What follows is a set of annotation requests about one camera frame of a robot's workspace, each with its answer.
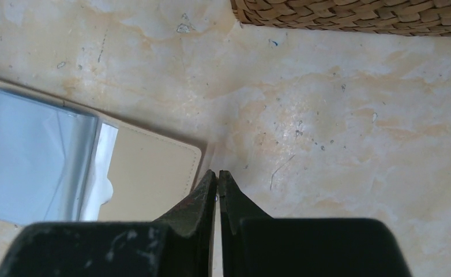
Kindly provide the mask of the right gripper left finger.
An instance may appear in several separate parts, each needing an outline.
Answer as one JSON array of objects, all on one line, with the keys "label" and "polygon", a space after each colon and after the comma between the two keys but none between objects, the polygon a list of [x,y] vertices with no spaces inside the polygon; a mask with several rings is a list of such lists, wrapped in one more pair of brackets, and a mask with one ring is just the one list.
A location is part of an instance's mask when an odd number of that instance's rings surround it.
[{"label": "right gripper left finger", "polygon": [[0,276],[209,276],[216,174],[151,222],[31,224],[12,242]]}]

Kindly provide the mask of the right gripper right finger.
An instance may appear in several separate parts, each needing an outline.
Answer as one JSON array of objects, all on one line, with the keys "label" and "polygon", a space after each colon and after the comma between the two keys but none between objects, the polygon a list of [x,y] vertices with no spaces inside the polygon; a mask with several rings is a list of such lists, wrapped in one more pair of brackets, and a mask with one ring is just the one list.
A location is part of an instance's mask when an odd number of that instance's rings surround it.
[{"label": "right gripper right finger", "polygon": [[228,171],[218,179],[225,276],[410,276],[385,224],[369,218],[273,218]]}]

